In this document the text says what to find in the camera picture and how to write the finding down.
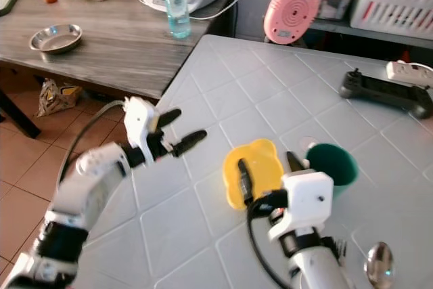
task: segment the white basket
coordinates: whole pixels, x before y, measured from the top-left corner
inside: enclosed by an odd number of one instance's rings
[[[433,0],[358,0],[350,26],[433,39]]]
[[[341,20],[352,0],[321,0],[316,18]]]

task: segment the dark green cup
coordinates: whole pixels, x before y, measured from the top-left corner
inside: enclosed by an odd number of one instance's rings
[[[318,143],[306,153],[310,168],[328,174],[334,180],[333,197],[338,197],[358,177],[357,161],[343,148]]]

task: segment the silver spoon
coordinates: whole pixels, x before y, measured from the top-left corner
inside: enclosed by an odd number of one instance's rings
[[[378,242],[368,252],[364,271],[374,289],[389,289],[394,283],[394,259],[390,247]]]

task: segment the pink speaker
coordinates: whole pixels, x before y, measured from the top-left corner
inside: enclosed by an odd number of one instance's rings
[[[263,28],[275,43],[289,44],[299,39],[319,10],[319,0],[271,0]]]

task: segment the stainless steel bowl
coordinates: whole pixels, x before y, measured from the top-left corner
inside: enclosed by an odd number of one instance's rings
[[[54,25],[33,35],[30,48],[48,54],[59,54],[74,49],[81,41],[83,31],[73,24]]]

